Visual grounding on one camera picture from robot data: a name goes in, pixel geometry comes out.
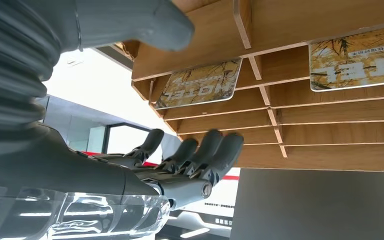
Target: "wooden plank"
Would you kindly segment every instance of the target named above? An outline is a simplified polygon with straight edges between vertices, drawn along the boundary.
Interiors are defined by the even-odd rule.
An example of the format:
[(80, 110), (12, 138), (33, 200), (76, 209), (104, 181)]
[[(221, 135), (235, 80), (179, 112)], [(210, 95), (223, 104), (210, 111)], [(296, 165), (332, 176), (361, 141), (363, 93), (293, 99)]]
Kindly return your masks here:
[(267, 86), (260, 86), (259, 92), (261, 93), (262, 99), (264, 100), (264, 104), (266, 106), (270, 106), (270, 88)]
[(233, 0), (233, 17), (246, 49), (251, 48), (251, 0)]
[(177, 121), (176, 126), (179, 126), (177, 128), (177, 134), (179, 135), (205, 133), (210, 129), (227, 131), (270, 126), (270, 120), (266, 110), (186, 118), (167, 122), (172, 124), (172, 122), (175, 121)]
[(278, 113), (281, 113), (281, 111), (277, 111), (276, 109), (273, 109), (271, 107), (267, 108), (268, 117), (270, 118), (271, 125), (277, 126), (279, 125), (279, 116)]
[(288, 154), (286, 152), (286, 147), (282, 144), (279, 144), (279, 147), (280, 147), (280, 152), (282, 153), (282, 157), (284, 157), (285, 159), (288, 158)]
[(161, 94), (164, 91), (164, 88), (166, 87), (167, 82), (170, 79), (170, 76), (171, 75), (165, 75), (165, 76), (159, 76), (156, 78), (154, 82), (152, 95), (149, 100), (151, 103), (155, 104), (158, 101), (158, 99), (160, 98)]
[(150, 89), (151, 89), (151, 81), (153, 79), (147, 79), (144, 81), (138, 81), (138, 82), (131, 82), (131, 87), (139, 94), (139, 96), (145, 100), (148, 101), (150, 99)]
[(173, 132), (178, 132), (179, 131), (179, 128), (180, 128), (180, 125), (182, 124), (183, 122), (183, 119), (179, 119), (179, 120), (173, 120), (173, 121), (164, 121), (168, 127), (173, 130)]
[[(238, 133), (243, 136), (245, 145), (265, 145), (265, 144), (276, 144), (278, 143), (276, 136), (271, 127), (256, 127), (247, 129), (227, 130), (222, 131), (224, 135), (228, 133)], [(194, 133), (181, 135), (183, 139), (194, 138), (200, 144), (203, 140), (205, 133)]]
[(165, 52), (141, 44), (132, 78), (143, 80), (237, 56), (300, 47), (311, 40), (355, 34), (384, 24), (384, 1), (256, 0), (252, 1), (252, 48), (244, 49), (238, 30), (232, 27), (232, 9), (232, 0), (221, 0), (190, 12), (195, 35), (185, 50)]
[(124, 55), (126, 58), (135, 61), (135, 58), (138, 56), (139, 45), (141, 43), (136, 40), (117, 42), (114, 46), (119, 53)]
[(288, 108), (384, 99), (384, 85), (315, 92), (309, 81), (270, 86), (271, 107)]
[(274, 126), (274, 134), (276, 135), (277, 142), (282, 144), (284, 142), (282, 126)]
[(283, 126), (286, 146), (384, 144), (384, 122)]
[(167, 109), (164, 120), (187, 119), (262, 110), (267, 107), (258, 88), (236, 91), (230, 100)]
[(281, 125), (384, 122), (384, 100), (282, 108), (278, 120)]
[(250, 56), (248, 57), (249, 64), (251, 64), (252, 71), (254, 72), (254, 76), (256, 80), (261, 80), (261, 72), (262, 72), (262, 63), (261, 56)]
[(244, 58), (236, 90), (310, 79), (309, 49), (307, 46), (276, 51), (258, 56), (261, 80), (253, 77), (248, 58)]
[(235, 167), (384, 171), (384, 144), (288, 146), (283, 158), (276, 145), (246, 145)]

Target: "window frame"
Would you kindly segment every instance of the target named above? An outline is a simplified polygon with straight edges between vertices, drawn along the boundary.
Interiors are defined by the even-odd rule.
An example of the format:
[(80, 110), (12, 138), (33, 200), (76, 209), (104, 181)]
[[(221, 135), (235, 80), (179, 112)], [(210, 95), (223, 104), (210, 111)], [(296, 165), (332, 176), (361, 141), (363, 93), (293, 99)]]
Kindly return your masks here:
[(144, 127), (144, 126), (135, 125), (135, 124), (132, 124), (132, 123), (129, 123), (129, 122), (121, 122), (121, 123), (107, 125), (107, 126), (105, 126), (105, 133), (103, 135), (103, 144), (102, 144), (102, 153), (103, 154), (107, 154), (108, 153), (108, 144), (110, 142), (111, 129), (112, 128), (116, 128), (116, 127), (122, 127), (122, 126), (127, 126), (127, 127), (130, 127), (130, 128), (133, 128), (133, 129), (142, 130), (142, 131), (145, 131), (145, 132), (148, 132), (148, 133), (151, 132), (150, 128), (147, 128), (147, 127)]

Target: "robotic arm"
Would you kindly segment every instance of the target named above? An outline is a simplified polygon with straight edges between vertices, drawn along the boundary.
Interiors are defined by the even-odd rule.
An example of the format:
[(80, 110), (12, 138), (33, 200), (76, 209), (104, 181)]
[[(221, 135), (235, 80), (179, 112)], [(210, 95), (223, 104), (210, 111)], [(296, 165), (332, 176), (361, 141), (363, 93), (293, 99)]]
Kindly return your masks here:
[[(51, 239), (43, 234), (49, 223), (61, 225), (62, 217), (73, 216), (53, 230), (111, 236), (130, 234), (135, 223), (135, 229), (158, 231), (149, 228), (155, 224), (150, 219), (210, 196), (236, 161), (241, 136), (211, 130), (198, 151), (197, 142), (186, 139), (159, 166), (143, 167), (161, 142), (161, 130), (151, 131), (130, 153), (88, 157), (69, 149), (55, 129), (37, 123), (45, 111), (34, 103), (46, 95), (42, 82), (51, 77), (63, 52), (129, 39), (177, 51), (189, 44), (193, 33), (192, 23), (169, 0), (0, 0), (1, 240)], [(64, 196), (61, 202), (59, 194)], [(89, 203), (101, 211), (86, 211), (89, 215), (80, 214), (86, 218), (82, 220), (77, 216), (84, 211), (55, 215), (55, 206), (43, 203), (50, 200), (59, 208)], [(130, 201), (135, 207), (120, 208)]]

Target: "bright light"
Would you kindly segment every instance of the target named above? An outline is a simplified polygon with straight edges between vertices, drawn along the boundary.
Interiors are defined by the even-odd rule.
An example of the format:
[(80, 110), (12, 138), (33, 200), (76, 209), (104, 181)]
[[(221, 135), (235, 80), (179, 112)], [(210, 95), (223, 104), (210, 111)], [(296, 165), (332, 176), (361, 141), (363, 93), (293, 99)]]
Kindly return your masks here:
[(130, 233), (131, 231), (116, 231), (116, 232), (103, 232), (103, 233), (91, 233), (91, 234), (63, 235), (63, 236), (56, 235), (56, 236), (52, 236), (52, 239), (80, 239), (80, 238), (127, 235)]
[(183, 238), (183, 239), (187, 239), (187, 238), (194, 237), (196, 235), (207, 233), (209, 231), (210, 231), (210, 229), (205, 227), (205, 228), (201, 228), (201, 229), (198, 229), (198, 230), (195, 230), (195, 231), (191, 231), (191, 232), (182, 234), (182, 235), (180, 235), (180, 237)]
[(26, 212), (20, 213), (21, 217), (49, 217), (51, 216), (50, 212)]
[[(64, 216), (88, 216), (88, 215), (103, 215), (103, 214), (113, 214), (113, 210), (105, 210), (105, 211), (67, 211), (64, 213)], [(21, 217), (50, 217), (50, 212), (25, 212), (20, 213)]]
[(4, 238), (0, 238), (0, 240), (24, 240), (26, 238), (27, 237), (4, 237)]

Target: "white wall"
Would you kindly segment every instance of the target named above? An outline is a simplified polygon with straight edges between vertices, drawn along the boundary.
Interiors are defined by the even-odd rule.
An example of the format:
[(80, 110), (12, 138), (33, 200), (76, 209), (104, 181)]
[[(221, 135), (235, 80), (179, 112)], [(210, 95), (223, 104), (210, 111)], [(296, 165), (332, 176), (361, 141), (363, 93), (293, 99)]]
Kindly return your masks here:
[[(239, 177), (241, 169), (233, 167), (226, 175)], [(205, 203), (235, 206), (238, 180), (221, 180), (212, 190), (209, 198), (186, 205), (183, 209), (196, 213), (233, 217), (234, 208), (226, 208)]]
[(92, 49), (61, 55), (48, 94), (175, 135), (131, 87), (132, 73)]
[(87, 142), (87, 151), (92, 153), (101, 153), (104, 143), (105, 127), (93, 127), (89, 131), (89, 139)]

